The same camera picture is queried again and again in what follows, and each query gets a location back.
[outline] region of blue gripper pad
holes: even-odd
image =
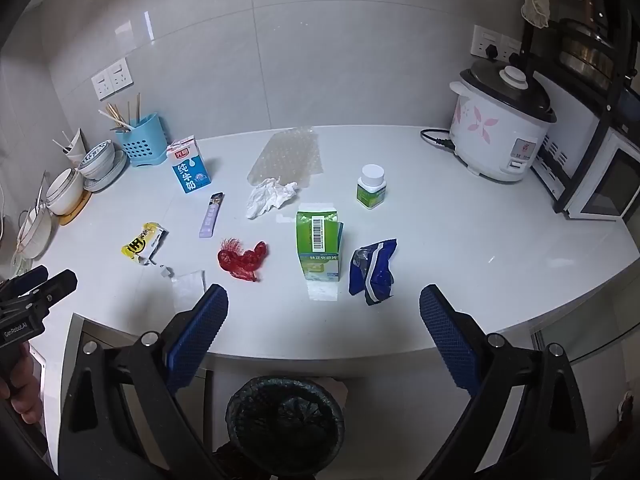
[[[188,386],[226,319],[226,290],[211,285],[196,306],[174,316],[162,333],[167,342],[166,388],[175,395]]]
[[[460,314],[453,310],[437,286],[428,285],[422,290],[420,316],[456,386],[475,396],[481,384],[478,354],[455,321]]]

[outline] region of pot handle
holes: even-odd
[[[471,97],[471,92],[460,81],[452,81],[451,83],[449,83],[449,88],[451,88],[451,90],[453,90],[458,95]]]

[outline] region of wall outlet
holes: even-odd
[[[129,67],[127,66],[127,60],[125,58],[117,60],[114,64],[108,67],[107,74],[111,79],[114,92],[117,92],[125,86],[133,84],[133,79],[129,73]]]
[[[113,94],[114,92],[113,85],[111,84],[111,79],[109,78],[106,70],[102,70],[102,72],[98,72],[96,75],[94,75],[91,78],[91,82],[94,84],[95,94],[100,100]]]
[[[504,34],[500,37],[500,46],[498,47],[498,59],[509,62],[509,56],[513,53],[520,54],[522,42],[514,40]]]
[[[500,34],[488,28],[474,26],[474,39],[471,43],[471,54],[478,57],[488,58],[486,48],[494,45],[500,55]]]

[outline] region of rice cooker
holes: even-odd
[[[514,66],[479,59],[449,87],[458,94],[450,136],[469,171],[506,182],[524,177],[556,122],[542,85]]]

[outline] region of blue plastic wrapper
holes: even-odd
[[[396,239],[361,247],[353,253],[349,269],[349,294],[364,290],[368,305],[375,305],[391,296],[394,277],[389,270],[389,258],[396,250]]]

